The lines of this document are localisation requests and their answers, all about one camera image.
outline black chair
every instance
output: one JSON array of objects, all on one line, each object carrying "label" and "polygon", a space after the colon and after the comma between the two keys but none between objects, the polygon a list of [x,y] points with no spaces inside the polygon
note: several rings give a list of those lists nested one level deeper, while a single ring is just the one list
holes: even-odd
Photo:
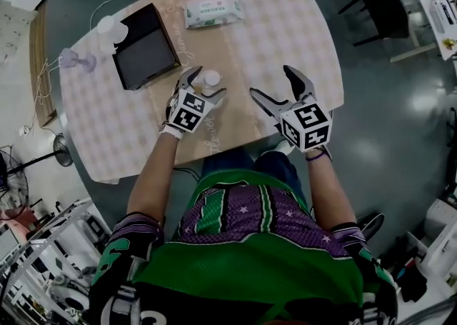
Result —
[{"label": "black chair", "polygon": [[365,4],[361,11],[368,10],[378,29],[378,35],[354,43],[354,46],[384,38],[409,37],[408,12],[401,0],[353,0],[343,7],[338,14],[342,14],[359,1]]}]

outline small white bottle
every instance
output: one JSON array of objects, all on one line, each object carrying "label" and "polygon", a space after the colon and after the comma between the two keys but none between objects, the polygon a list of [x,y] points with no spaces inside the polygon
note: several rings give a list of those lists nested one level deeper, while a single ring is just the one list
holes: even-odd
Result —
[{"label": "small white bottle", "polygon": [[[221,75],[219,72],[215,70],[207,70],[204,72],[203,80],[203,94],[206,96],[210,96],[220,89],[218,87],[219,83],[221,82]],[[219,108],[222,105],[222,101],[223,99],[219,100],[214,108]]]}]

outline box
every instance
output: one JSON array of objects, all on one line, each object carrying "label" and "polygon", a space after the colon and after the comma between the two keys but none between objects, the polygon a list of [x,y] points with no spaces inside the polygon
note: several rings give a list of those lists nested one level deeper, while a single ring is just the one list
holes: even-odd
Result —
[{"label": "box", "polygon": [[113,59],[124,89],[139,89],[181,65],[153,4],[146,5],[121,23],[128,26],[129,32],[116,45],[117,51]]},{"label": "box", "polygon": [[330,115],[317,101],[281,114],[283,135],[303,152],[330,141],[331,126]]}]

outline checkered tablecloth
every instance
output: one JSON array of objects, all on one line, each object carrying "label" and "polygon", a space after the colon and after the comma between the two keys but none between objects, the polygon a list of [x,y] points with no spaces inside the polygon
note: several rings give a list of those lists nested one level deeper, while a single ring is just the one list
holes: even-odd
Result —
[{"label": "checkered tablecloth", "polygon": [[[250,98],[256,87],[277,100],[293,94],[282,67],[301,70],[328,109],[343,104],[338,57],[326,21],[314,0],[241,0],[246,18],[235,24],[186,30],[188,0],[140,0],[115,14],[123,19],[153,3],[161,13],[183,66],[203,65],[222,75],[224,104],[211,112],[195,134],[180,143],[176,163],[247,144],[276,133],[274,122]],[[60,69],[69,130],[81,160],[95,181],[139,174],[158,138],[166,100],[182,69],[137,91],[122,88],[114,61],[99,49],[92,30],[72,49],[90,51],[97,67]]]}]

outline wrist strap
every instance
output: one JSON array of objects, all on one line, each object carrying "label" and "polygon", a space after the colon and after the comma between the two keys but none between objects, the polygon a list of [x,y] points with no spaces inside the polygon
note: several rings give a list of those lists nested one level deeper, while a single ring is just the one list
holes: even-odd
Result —
[{"label": "wrist strap", "polygon": [[310,159],[308,159],[308,158],[306,157],[306,160],[307,160],[307,161],[314,161],[314,160],[317,160],[319,157],[322,157],[323,155],[326,155],[325,151],[322,151],[318,156],[311,157]]},{"label": "wrist strap", "polygon": [[183,138],[183,133],[178,129],[170,126],[169,124],[164,124],[163,129],[159,132],[160,134],[170,134],[175,136],[179,141]]},{"label": "wrist strap", "polygon": [[327,155],[327,156],[328,156],[327,150],[326,150],[325,148],[324,148],[324,149],[320,149],[319,147],[316,147],[315,150],[319,150],[319,151],[321,151],[321,153],[320,153],[319,155],[315,156],[315,157],[311,157],[311,158],[305,157],[305,159],[306,159],[307,161],[314,161],[314,160],[317,160],[317,159],[319,159],[320,157],[322,157],[323,155]]}]

